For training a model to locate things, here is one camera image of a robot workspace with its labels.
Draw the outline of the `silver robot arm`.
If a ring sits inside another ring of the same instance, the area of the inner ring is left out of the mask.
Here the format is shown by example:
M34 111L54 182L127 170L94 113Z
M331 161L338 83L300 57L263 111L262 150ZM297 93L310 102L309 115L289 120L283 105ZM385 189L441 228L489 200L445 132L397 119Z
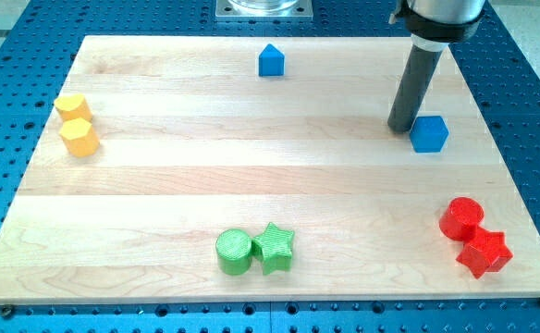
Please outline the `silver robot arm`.
M470 39L484 16L485 0L397 0L389 24L402 19L414 46L441 52Z

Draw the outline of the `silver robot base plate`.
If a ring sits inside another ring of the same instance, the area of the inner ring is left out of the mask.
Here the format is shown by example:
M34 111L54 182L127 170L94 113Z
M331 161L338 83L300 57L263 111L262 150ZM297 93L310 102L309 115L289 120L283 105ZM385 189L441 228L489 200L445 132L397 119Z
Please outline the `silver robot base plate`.
M215 17L241 19L312 19L312 0L216 0Z

